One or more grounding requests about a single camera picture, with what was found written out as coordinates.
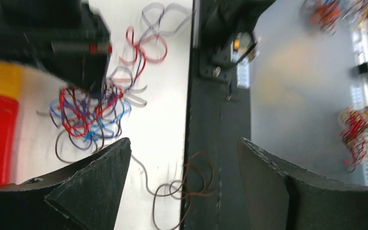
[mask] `screw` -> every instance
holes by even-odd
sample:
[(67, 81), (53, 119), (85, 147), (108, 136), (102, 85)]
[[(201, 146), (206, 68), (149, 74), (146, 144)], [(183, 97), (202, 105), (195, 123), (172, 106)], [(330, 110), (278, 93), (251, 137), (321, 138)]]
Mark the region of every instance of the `screw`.
[(219, 76), (219, 73), (221, 72), (221, 67), (217, 66), (214, 68), (214, 70), (212, 71), (212, 76), (217, 77)]

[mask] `wire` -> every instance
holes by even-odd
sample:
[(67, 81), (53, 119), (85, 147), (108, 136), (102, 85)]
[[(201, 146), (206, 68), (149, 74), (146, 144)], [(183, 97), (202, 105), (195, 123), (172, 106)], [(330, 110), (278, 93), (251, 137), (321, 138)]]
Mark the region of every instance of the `wire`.
[[(157, 21), (155, 21), (153, 24), (151, 24), (151, 22), (149, 21), (149, 19), (146, 17), (146, 13), (149, 12), (150, 10), (153, 9), (159, 9), (161, 10), (161, 13), (159, 15), (159, 18)], [(180, 22), (180, 24), (173, 30), (171, 31), (156, 31), (157, 27), (160, 27), (161, 25), (161, 20), (163, 19), (163, 17), (169, 12), (169, 11), (178, 11), (184, 15), (186, 15), (186, 18), (184, 20), (182, 20)], [(146, 23), (146, 25), (148, 26), (147, 31), (145, 32), (145, 34), (147, 34), (148, 32), (152, 32), (154, 35), (157, 36), (163, 36), (163, 37), (170, 37), (170, 36), (174, 36), (185, 24), (187, 24), (188, 22), (191, 21), (191, 19), (194, 16), (194, 12), (192, 9), (186, 8), (180, 4), (177, 3), (171, 3), (169, 5), (167, 5), (167, 7), (164, 7), (163, 4), (159, 3), (159, 2), (154, 2), (151, 3), (149, 5), (147, 5), (145, 8), (143, 8), (142, 10), (142, 20)]]
[(351, 151), (351, 159), (344, 160), (351, 173), (368, 154), (368, 106), (362, 110), (347, 108), (338, 116), (338, 124), (345, 129), (340, 136)]
[[(104, 130), (103, 130), (103, 128), (100, 126), (100, 130), (101, 130), (101, 135), (102, 135), (102, 137), (103, 138), (101, 138), (102, 139), (102, 143), (101, 143), (101, 146), (100, 146), (100, 148), (98, 148), (98, 145), (97, 145), (97, 143), (96, 142), (93, 142), (92, 140), (91, 140), (91, 143), (93, 143), (94, 145), (95, 145), (95, 151), (93, 152), (93, 154), (95, 154), (95, 153), (97, 153), (97, 152), (99, 152), (100, 150), (102, 150), (103, 148), (104, 148), (104, 146), (105, 146), (105, 138), (104, 138), (104, 136), (105, 136), (105, 133), (104, 133)], [(67, 163), (67, 164), (72, 164), (72, 163), (74, 163), (74, 161), (66, 161), (66, 160), (64, 160), (64, 159), (62, 159), (61, 157), (60, 157), (60, 155), (59, 155), (59, 153), (58, 153), (58, 142), (59, 142), (59, 140), (60, 140), (60, 137), (63, 135), (63, 134), (65, 134), (66, 133), (66, 130), (65, 129), (63, 129), (58, 135), (57, 135), (57, 138), (56, 138), (56, 143), (55, 143), (55, 146), (54, 146), (54, 152), (55, 152), (55, 154), (56, 154), (56, 157), (61, 161), (61, 162), (64, 162), (64, 163)]]
[[(199, 155), (204, 155), (206, 157), (207, 163), (208, 163), (209, 168), (211, 170), (212, 175), (211, 175), (211, 180), (209, 180), (209, 182), (207, 182), (206, 176), (202, 173), (202, 170), (199, 167), (197, 167), (196, 165), (194, 165), (193, 163), (191, 163), (191, 160), (193, 158), (199, 156)], [(188, 204), (188, 207), (187, 207), (183, 217), (181, 218), (181, 220), (179, 221), (179, 223), (176, 226), (169, 229), (169, 230), (175, 230), (175, 229), (180, 227), (180, 225), (184, 221), (185, 217), (188, 215), (189, 210), (191, 208), (193, 197), (195, 197), (195, 196), (207, 197), (207, 196), (213, 195), (216, 192), (216, 188), (212, 187), (212, 184), (213, 184), (214, 179), (215, 179), (215, 171), (214, 171), (212, 163), (209, 159), (209, 156), (206, 152), (199, 151), (196, 154), (194, 154), (193, 156), (188, 158), (187, 164), (184, 165), (184, 167), (187, 167), (187, 170), (185, 170), (183, 180), (174, 180), (171, 183), (161, 184), (161, 185), (159, 185), (159, 187), (156, 189), (155, 192), (152, 192), (149, 188), (149, 176), (148, 176), (148, 172), (147, 172), (146, 167), (144, 166), (144, 164), (141, 161), (139, 161), (134, 155), (131, 155), (131, 157), (136, 163), (138, 163), (141, 166), (141, 168), (143, 168), (143, 172), (145, 174), (146, 190), (150, 195), (153, 196), (152, 221), (153, 221), (154, 226), (157, 228), (157, 230), (161, 230), (161, 228), (157, 225), (156, 219), (155, 219), (156, 199), (158, 197), (171, 196), (172, 198), (177, 199), (177, 200), (186, 199), (186, 198), (189, 199), (189, 204)], [(202, 179), (203, 187), (202, 187), (201, 191), (199, 191), (199, 192), (190, 191), (190, 188), (185, 183), (185, 181), (187, 179), (187, 176), (188, 176), (188, 172), (190, 171), (190, 169), (194, 169)], [(163, 187), (168, 187), (169, 188), (169, 192), (167, 194), (159, 194), (160, 189), (162, 189)], [(180, 192), (182, 193), (181, 197), (175, 197), (174, 196), (176, 193), (180, 193)]]
[(336, 20), (341, 16), (338, 0), (326, 0), (325, 2), (321, 0), (305, 0), (303, 7), (312, 11), (310, 17), (312, 24), (319, 25), (320, 29), (324, 32), (331, 34), (336, 32)]
[[(132, 61), (126, 61), (124, 60), (122, 57), (119, 57), (119, 61), (121, 63), (123, 63), (126, 66), (130, 66), (130, 65), (134, 65), (136, 63), (136, 61), (138, 60), (138, 57), (140, 56), (140, 59), (143, 59), (143, 64), (141, 65), (139, 62), (138, 65), (138, 71), (133, 79), (133, 84), (137, 81), (138, 77), (143, 73), (143, 70), (146, 66), (147, 62), (150, 63), (161, 63), (165, 60), (166, 56), (167, 56), (167, 52), (168, 52), (168, 47), (167, 47), (167, 43), (164, 40), (163, 37), (161, 36), (155, 36), (155, 35), (150, 35), (148, 37), (141, 37), (141, 39), (138, 42), (134, 41), (134, 28), (132, 26), (128, 27), (128, 29), (126, 30), (126, 41), (128, 42), (128, 44), (134, 49), (135, 51), (135, 57)], [(160, 41), (161, 44), (164, 46), (165, 52), (163, 54), (163, 56), (159, 59), (154, 59), (154, 58), (150, 58), (146, 55), (145, 51), (143, 48), (140, 47), (140, 44), (146, 44), (148, 42), (150, 42), (151, 40), (157, 40)]]
[(350, 18), (349, 24), (357, 21), (355, 30), (363, 21), (366, 20), (368, 22), (368, 0), (351, 0), (345, 7), (347, 7), (347, 10), (342, 20), (346, 21), (346, 18)]
[[(97, 103), (93, 103), (95, 100), (88, 93), (67, 87), (60, 91), (58, 100), (50, 103), (49, 113), (41, 115), (49, 115), (57, 128), (63, 126), (76, 148), (89, 150), (92, 144), (97, 146), (100, 139), (113, 139), (122, 134), (121, 119), (132, 110), (130, 102), (123, 96), (123, 89), (111, 81), (106, 82)], [(116, 132), (110, 129), (114, 125)], [(76, 138), (82, 138), (83, 147), (77, 144)]]

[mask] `white surface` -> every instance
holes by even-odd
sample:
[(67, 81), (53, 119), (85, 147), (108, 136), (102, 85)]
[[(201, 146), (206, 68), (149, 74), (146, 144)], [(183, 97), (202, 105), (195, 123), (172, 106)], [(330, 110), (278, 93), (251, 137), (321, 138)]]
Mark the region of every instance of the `white surface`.
[[(118, 65), (117, 57), (123, 50), (131, 50), (125, 42), (127, 27), (134, 26), (136, 39), (144, 31), (144, 23), (140, 26), (141, 9), (151, 2), (90, 1), (93, 8), (100, 10), (112, 33), (114, 53), (110, 71)], [(162, 0), (161, 3), (166, 6), (171, 1)], [(192, 0), (180, 0), (178, 3), (192, 8)], [(155, 15), (152, 18), (149, 13), (148, 17), (155, 20)], [(161, 26), (164, 30), (172, 29), (183, 19), (184, 15), (180, 13), (170, 13)], [(132, 154), (146, 166), (151, 190), (155, 190), (159, 184), (182, 177), (190, 39), (190, 23), (175, 36), (165, 38), (169, 46), (167, 58), (161, 64), (148, 63), (140, 77), (138, 88), (148, 86), (140, 97), (147, 100), (148, 105), (145, 108), (133, 108), (130, 117), (122, 121), (122, 136), (130, 138)], [(156, 54), (151, 47), (145, 49), (149, 56)], [(12, 166), (12, 181), (17, 184), (66, 166), (54, 154), (59, 130), (49, 117), (36, 114), (36, 110), (48, 111), (49, 103), (58, 97), (58, 90), (64, 83), (31, 69), (24, 76)], [(66, 136), (62, 139), (64, 141), (59, 152), (65, 160), (80, 160), (90, 154), (77, 150)], [(153, 197), (146, 192), (144, 186), (143, 170), (131, 161), (115, 229), (156, 229), (151, 222), (152, 200)], [(175, 226), (179, 217), (180, 201), (170, 197), (158, 198), (156, 221), (162, 229)]]

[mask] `cable bundle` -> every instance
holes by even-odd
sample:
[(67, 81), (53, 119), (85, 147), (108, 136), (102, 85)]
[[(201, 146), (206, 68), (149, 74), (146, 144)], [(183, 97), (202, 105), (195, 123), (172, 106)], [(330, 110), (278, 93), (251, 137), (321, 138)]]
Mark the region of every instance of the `cable bundle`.
[[(158, 19), (151, 23), (146, 13), (153, 9), (159, 10), (160, 14)], [(174, 30), (160, 30), (162, 19), (167, 12), (171, 11), (181, 12), (186, 17)], [(128, 61), (119, 57), (119, 62), (122, 65), (116, 67), (107, 77), (101, 95), (93, 97), (93, 95), (73, 87), (66, 87), (60, 91), (59, 98), (50, 103), (48, 115), (57, 128), (64, 128), (56, 140), (56, 155), (61, 161), (71, 163), (62, 160), (58, 156), (58, 140), (64, 133), (68, 133), (69, 140), (78, 149), (90, 150), (94, 145), (96, 146), (95, 152), (103, 148), (104, 140), (118, 138), (122, 134), (120, 124), (122, 117), (131, 112), (132, 106), (141, 108), (147, 105), (147, 101), (137, 96), (137, 94), (144, 92), (147, 87), (134, 89), (146, 64), (158, 64), (165, 60), (168, 46), (163, 37), (175, 35), (184, 24), (192, 19), (192, 16), (191, 9), (176, 3), (169, 4), (167, 7), (164, 7), (161, 3), (149, 4), (142, 10), (141, 17), (148, 28), (139, 40), (135, 40), (135, 31), (132, 26), (126, 30), (126, 41), (134, 53), (133, 60)], [(164, 53), (160, 58), (148, 56), (141, 46), (151, 41), (163, 46)], [(133, 74), (133, 71), (128, 67), (133, 67), (137, 62), (136, 73)], [(128, 75), (128, 78), (116, 78), (115, 75), (118, 72), (124, 72)], [(82, 140), (83, 143), (78, 144), (77, 139)], [(98, 148), (98, 141), (102, 141), (100, 148)]]
[[(130, 113), (132, 107), (123, 99), (122, 88), (107, 82), (102, 95), (93, 99), (91, 95), (73, 87), (67, 87), (60, 91), (59, 99), (50, 103), (49, 116), (53, 124), (63, 127), (56, 140), (56, 155), (58, 156), (58, 140), (61, 135), (68, 133), (70, 142), (80, 150), (89, 150), (92, 145), (98, 149), (97, 141), (104, 142), (106, 139), (117, 138), (122, 134), (120, 121), (125, 114)], [(77, 144), (76, 139), (81, 138), (82, 144)]]
[(344, 164), (355, 170), (368, 152), (368, 107), (363, 110), (348, 108), (340, 114), (339, 121), (341, 127), (347, 127), (340, 136), (352, 156), (352, 159), (344, 160)]
[(335, 33), (336, 20), (341, 15), (338, 0), (305, 0), (303, 8), (311, 14), (310, 22), (324, 32)]
[(348, 0), (345, 3), (346, 13), (342, 20), (353, 23), (357, 21), (356, 29), (364, 21), (368, 21), (368, 0)]

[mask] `red wire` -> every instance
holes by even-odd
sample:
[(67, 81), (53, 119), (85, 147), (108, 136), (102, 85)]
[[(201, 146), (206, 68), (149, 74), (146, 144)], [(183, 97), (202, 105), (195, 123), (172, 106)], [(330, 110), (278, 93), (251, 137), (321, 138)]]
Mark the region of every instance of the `red wire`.
[[(153, 34), (153, 35), (149, 35), (149, 36), (143, 38), (141, 41), (135, 42), (135, 30), (132, 26), (130, 26), (126, 29), (125, 36), (126, 36), (127, 43), (135, 50), (135, 57), (133, 58), (132, 61), (126, 61), (122, 57), (119, 57), (119, 61), (122, 62), (126, 66), (131, 66), (131, 65), (134, 65), (137, 62), (139, 55), (142, 56), (143, 65), (140, 68), (138, 74), (135, 76), (134, 81), (137, 80), (137, 78), (143, 73), (143, 70), (144, 70), (147, 62), (153, 63), (153, 64), (158, 64), (158, 63), (163, 62), (166, 59), (167, 52), (168, 52), (168, 46), (167, 46), (167, 43), (166, 43), (166, 41), (164, 40), (163, 37), (156, 36), (156, 35)], [(152, 40), (156, 40), (157, 42), (160, 42), (164, 46), (165, 51), (164, 51), (164, 54), (161, 58), (155, 59), (155, 58), (148, 57), (146, 55), (145, 50), (142, 47), (140, 47), (140, 45), (144, 45), (146, 43), (149, 43)]]
[[(99, 103), (94, 108), (94, 117), (101, 117), (102, 114), (104, 113), (104, 111), (106, 111), (107, 109), (109, 109), (110, 107), (112, 107), (116, 103), (117, 100), (120, 100), (120, 99), (123, 98), (124, 93), (122, 91), (122, 88), (117, 87), (117, 89), (119, 91), (119, 94), (117, 95), (116, 98), (113, 98), (112, 101), (108, 102), (105, 108), (102, 108), (102, 104), (101, 103)], [(67, 89), (62, 89), (61, 92), (60, 92), (60, 97), (59, 97), (59, 110), (60, 111), (62, 111), (62, 109), (64, 109), (66, 90)], [(75, 91), (74, 90), (72, 90), (71, 96), (73, 98), (74, 106), (76, 108), (78, 108), (78, 105), (76, 103)], [(83, 137), (83, 136), (87, 135), (87, 133), (89, 132), (89, 127), (95, 122), (94, 119), (92, 121), (89, 121), (89, 122), (87, 121), (87, 118), (90, 117), (91, 114), (84, 114), (84, 115), (82, 115), (76, 109), (73, 109), (73, 108), (68, 108), (68, 109), (73, 112), (73, 114), (75, 115), (75, 117), (72, 118), (72, 119), (68, 119), (67, 118), (67, 115), (65, 113), (62, 113), (62, 116), (63, 116), (62, 125), (63, 125), (64, 129), (71, 136), (76, 137), (76, 138)], [(70, 125), (70, 121), (81, 121), (82, 122), (82, 125), (79, 125), (79, 126), (78, 125)]]
[(349, 125), (349, 129), (343, 131), (341, 133), (341, 137), (349, 146), (352, 159), (344, 160), (344, 164), (348, 167), (356, 167), (362, 162), (367, 153), (366, 141), (360, 136), (360, 134), (367, 128), (367, 123), (363, 116), (356, 111), (350, 112), (349, 118), (346, 122)]
[[(140, 67), (137, 75), (134, 77), (134, 81), (137, 80), (137, 78), (143, 73), (143, 70), (146, 66), (146, 63), (154, 63), (154, 64), (158, 64), (163, 62), (166, 57), (167, 57), (167, 52), (168, 52), (168, 47), (167, 47), (167, 43), (164, 40), (163, 37), (159, 36), (159, 35), (149, 35), (145, 38), (143, 38), (141, 41), (136, 41), (134, 39), (134, 35), (135, 35), (135, 31), (134, 28), (132, 26), (129, 26), (126, 30), (126, 41), (127, 43), (134, 49), (135, 51), (135, 56), (134, 59), (132, 61), (126, 61), (125, 59), (123, 59), (122, 57), (119, 57), (119, 61), (122, 62), (124, 65), (126, 66), (131, 66), (134, 65), (137, 60), (139, 55), (141, 55), (141, 59), (142, 59), (142, 66)], [(164, 54), (162, 55), (161, 58), (151, 58), (148, 57), (146, 55), (145, 50), (140, 47), (143, 44), (149, 43), (152, 40), (156, 40), (157, 42), (160, 42), (165, 49)], [(131, 79), (117, 79), (117, 80), (126, 80), (126, 81), (131, 81)], [(117, 87), (119, 94), (116, 98), (114, 98), (111, 102), (108, 102), (107, 105), (105, 106), (105, 108), (102, 108), (102, 104), (99, 103), (95, 108), (94, 108), (94, 117), (101, 117), (104, 113), (104, 111), (106, 111), (107, 109), (109, 109), (110, 107), (112, 107), (117, 100), (122, 99), (124, 96), (124, 93), (122, 91), (122, 89), (120, 87)], [(60, 96), (59, 96), (59, 111), (63, 111), (64, 110), (64, 104), (65, 104), (65, 96), (66, 96), (66, 91), (69, 89), (62, 89), (60, 92)], [(106, 93), (107, 90), (107, 85), (105, 85), (105, 89), (104, 89), (104, 93)], [(77, 100), (76, 100), (76, 95), (75, 95), (75, 91), (72, 90), (71, 93), (71, 97), (73, 99), (73, 103), (75, 108), (78, 108), (79, 106), (77, 105)], [(62, 125), (65, 128), (65, 130), (73, 137), (84, 137), (87, 135), (87, 133), (89, 132), (89, 127), (90, 125), (92, 125), (95, 120), (91, 120), (91, 121), (87, 121), (87, 119), (89, 117), (91, 117), (91, 114), (84, 114), (82, 115), (77, 109), (74, 108), (68, 108), (74, 115), (75, 117), (73, 118), (68, 118), (67, 115), (65, 113), (62, 112)], [(79, 122), (79, 124), (82, 123), (82, 125), (71, 125), (72, 122)]]

